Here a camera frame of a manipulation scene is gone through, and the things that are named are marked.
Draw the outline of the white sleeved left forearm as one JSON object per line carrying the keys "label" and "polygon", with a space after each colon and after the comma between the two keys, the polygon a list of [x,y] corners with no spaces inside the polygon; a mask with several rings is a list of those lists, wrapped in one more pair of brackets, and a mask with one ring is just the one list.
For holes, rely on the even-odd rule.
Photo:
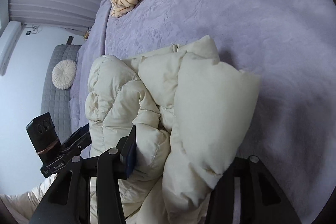
{"label": "white sleeved left forearm", "polygon": [[17,223],[29,223],[33,213],[56,177],[57,174],[52,174],[44,182],[23,194],[12,196],[1,194],[1,201]]}

